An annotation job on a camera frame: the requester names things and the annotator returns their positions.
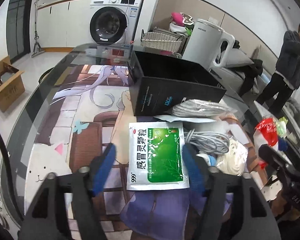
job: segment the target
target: power cord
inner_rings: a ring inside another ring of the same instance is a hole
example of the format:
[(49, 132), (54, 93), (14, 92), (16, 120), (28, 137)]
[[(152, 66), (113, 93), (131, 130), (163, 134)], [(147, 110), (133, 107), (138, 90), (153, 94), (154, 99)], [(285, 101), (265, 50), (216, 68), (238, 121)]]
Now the power cord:
[[(127, 28), (128, 28), (128, 26), (129, 26), (129, 17), (128, 17), (128, 15), (127, 15), (127, 11), (128, 11), (128, 8), (129, 8), (129, 4), (130, 4), (130, 0), (128, 0), (128, 6), (127, 6), (126, 12), (125, 12), (125, 15), (126, 15), (126, 17), (127, 17)], [(124, 30), (124, 43), (127, 42), (127, 35), (126, 35), (127, 28)]]
[(185, 143), (195, 145), (198, 150), (206, 154), (226, 154), (230, 141), (227, 135), (218, 132), (195, 132), (194, 129), (185, 132)]
[(21, 221), (23, 221), (23, 215), (18, 207), (17, 200), (16, 200), (16, 195), (14, 193), (14, 187), (13, 187), (13, 180), (12, 180), (12, 173), (11, 173), (11, 166), (10, 166), (10, 160), (9, 160), (9, 154), (7, 151), (7, 148), (4, 144), (4, 141), (0, 135), (0, 151), (3, 159), (4, 166), (6, 168), (6, 173), (7, 173), (7, 182), (8, 182), (8, 191), (9, 195), (11, 198), (11, 202), (20, 217)]

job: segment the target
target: coiled cable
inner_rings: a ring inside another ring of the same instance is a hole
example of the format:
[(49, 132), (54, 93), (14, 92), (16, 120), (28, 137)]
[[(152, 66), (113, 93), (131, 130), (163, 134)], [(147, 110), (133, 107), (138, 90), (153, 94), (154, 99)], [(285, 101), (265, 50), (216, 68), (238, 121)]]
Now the coiled cable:
[(171, 109), (171, 114), (179, 117), (211, 117), (228, 112), (234, 113), (235, 110), (219, 103), (198, 99), (184, 101)]
[(202, 153), (225, 154), (229, 151), (230, 141), (226, 134), (218, 132), (185, 132), (185, 143), (195, 145)]

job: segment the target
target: white container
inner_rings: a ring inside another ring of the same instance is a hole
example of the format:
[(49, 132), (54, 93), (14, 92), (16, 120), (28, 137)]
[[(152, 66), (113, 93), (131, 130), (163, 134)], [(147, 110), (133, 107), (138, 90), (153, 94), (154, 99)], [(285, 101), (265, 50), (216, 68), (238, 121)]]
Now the white container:
[[(217, 64), (215, 60), (220, 53), (223, 41), (227, 41), (228, 46), (221, 62)], [(226, 33), (221, 27), (206, 20), (198, 19), (194, 24), (194, 29), (182, 59), (198, 63), (207, 70), (212, 67), (223, 67), (234, 42), (234, 36)]]

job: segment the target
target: man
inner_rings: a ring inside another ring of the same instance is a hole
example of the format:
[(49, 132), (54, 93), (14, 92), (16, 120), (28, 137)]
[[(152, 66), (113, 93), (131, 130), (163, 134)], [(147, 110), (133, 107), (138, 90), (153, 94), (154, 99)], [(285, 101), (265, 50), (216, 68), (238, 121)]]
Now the man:
[(293, 91), (300, 87), (300, 24), (298, 32), (286, 31), (284, 34), (283, 45), (275, 68), (276, 71), (271, 81), (257, 98), (257, 102), (262, 105), (278, 93), (276, 100), (269, 108), (273, 114), (279, 113)]

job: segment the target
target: paper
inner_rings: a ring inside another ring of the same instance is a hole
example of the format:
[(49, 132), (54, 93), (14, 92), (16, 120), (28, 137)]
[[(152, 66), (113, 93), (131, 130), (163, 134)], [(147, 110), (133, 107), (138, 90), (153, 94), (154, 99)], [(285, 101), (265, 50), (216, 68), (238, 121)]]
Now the paper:
[(231, 130), (233, 136), (243, 145), (250, 143), (245, 132), (242, 130), (242, 128), (238, 124), (236, 124), (236, 123), (230, 124), (230, 130)]
[(262, 182), (262, 179), (261, 179), (259, 173), (256, 171), (252, 171), (250, 174), (251, 174), (252, 178), (254, 179), (255, 183), (257, 184), (258, 188), (262, 189), (263, 182)]

